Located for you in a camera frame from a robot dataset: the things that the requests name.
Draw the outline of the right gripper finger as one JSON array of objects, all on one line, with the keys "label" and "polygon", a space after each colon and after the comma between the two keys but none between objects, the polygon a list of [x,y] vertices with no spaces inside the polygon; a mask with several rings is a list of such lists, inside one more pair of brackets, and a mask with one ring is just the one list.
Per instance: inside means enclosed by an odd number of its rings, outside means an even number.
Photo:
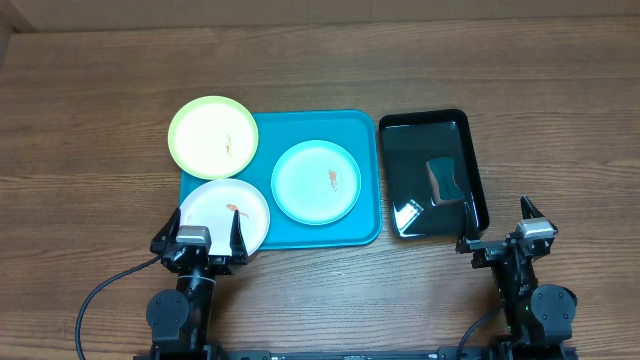
[{"label": "right gripper finger", "polygon": [[524,220],[544,217],[527,195],[523,195],[520,198],[520,207]]},{"label": "right gripper finger", "polygon": [[464,225],[456,243],[457,253],[471,253],[480,247],[481,235],[477,228],[476,219],[468,203],[464,203]]}]

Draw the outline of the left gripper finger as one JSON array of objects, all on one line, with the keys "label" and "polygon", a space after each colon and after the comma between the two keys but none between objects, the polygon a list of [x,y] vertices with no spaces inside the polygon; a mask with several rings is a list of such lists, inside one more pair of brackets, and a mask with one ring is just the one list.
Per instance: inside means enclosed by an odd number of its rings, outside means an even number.
[{"label": "left gripper finger", "polygon": [[240,214],[238,210],[234,211],[229,246],[231,249],[231,264],[248,263],[248,252],[246,250],[246,245],[241,231]]},{"label": "left gripper finger", "polygon": [[169,220],[152,238],[150,243],[150,251],[152,253],[164,253],[167,246],[175,241],[180,226],[181,210],[177,207]]}]

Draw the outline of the green scrub sponge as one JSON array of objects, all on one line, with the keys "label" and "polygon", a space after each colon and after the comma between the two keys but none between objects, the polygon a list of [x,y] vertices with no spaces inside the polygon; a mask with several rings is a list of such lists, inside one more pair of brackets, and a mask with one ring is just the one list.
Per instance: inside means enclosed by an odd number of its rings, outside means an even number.
[{"label": "green scrub sponge", "polygon": [[450,157],[438,157],[426,162],[433,202],[437,206],[450,205],[464,199],[455,180],[455,164]]}]

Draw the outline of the light blue plate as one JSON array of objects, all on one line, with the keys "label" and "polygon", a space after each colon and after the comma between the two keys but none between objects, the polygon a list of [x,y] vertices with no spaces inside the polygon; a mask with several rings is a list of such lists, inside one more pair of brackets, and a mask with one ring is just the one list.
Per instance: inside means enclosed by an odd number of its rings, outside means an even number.
[{"label": "light blue plate", "polygon": [[340,220],[353,209],[361,183],[360,168],[347,150],[326,140],[308,140],[277,160],[271,191],[289,218],[320,226]]}]

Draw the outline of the yellow-green plate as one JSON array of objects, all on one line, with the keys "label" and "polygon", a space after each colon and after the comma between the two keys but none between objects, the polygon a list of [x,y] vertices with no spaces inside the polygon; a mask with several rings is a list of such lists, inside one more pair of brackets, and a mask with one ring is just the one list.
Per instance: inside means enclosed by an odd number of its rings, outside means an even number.
[{"label": "yellow-green plate", "polygon": [[224,96],[194,99],[174,115],[167,143],[174,162],[205,180],[228,178],[253,159],[259,132],[253,115]]}]

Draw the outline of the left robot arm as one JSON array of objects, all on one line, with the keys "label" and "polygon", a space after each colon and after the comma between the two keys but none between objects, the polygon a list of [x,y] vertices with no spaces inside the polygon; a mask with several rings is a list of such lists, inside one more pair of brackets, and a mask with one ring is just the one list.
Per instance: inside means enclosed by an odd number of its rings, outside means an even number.
[{"label": "left robot arm", "polygon": [[211,255],[212,240],[205,226],[180,223],[176,209],[151,240],[150,251],[178,276],[176,288],[152,297],[146,320],[152,331],[151,359],[223,360],[229,355],[208,340],[208,327],[216,278],[248,263],[240,214],[233,213],[229,255]]}]

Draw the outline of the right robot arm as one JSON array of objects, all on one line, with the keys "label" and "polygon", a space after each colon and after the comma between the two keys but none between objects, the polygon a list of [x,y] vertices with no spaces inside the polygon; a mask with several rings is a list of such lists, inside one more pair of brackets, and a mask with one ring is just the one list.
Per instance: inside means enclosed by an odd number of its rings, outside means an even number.
[{"label": "right robot arm", "polygon": [[[489,268],[499,292],[500,304],[465,332],[455,352],[457,359],[576,359],[577,350],[565,342],[572,337],[577,296],[566,287],[541,285],[534,272],[536,260],[548,255],[558,228],[523,196],[522,219],[502,241],[483,242],[464,206],[464,231],[456,244],[458,253],[470,253],[475,269]],[[508,333],[491,343],[467,350],[473,332],[499,312],[505,315]]]}]

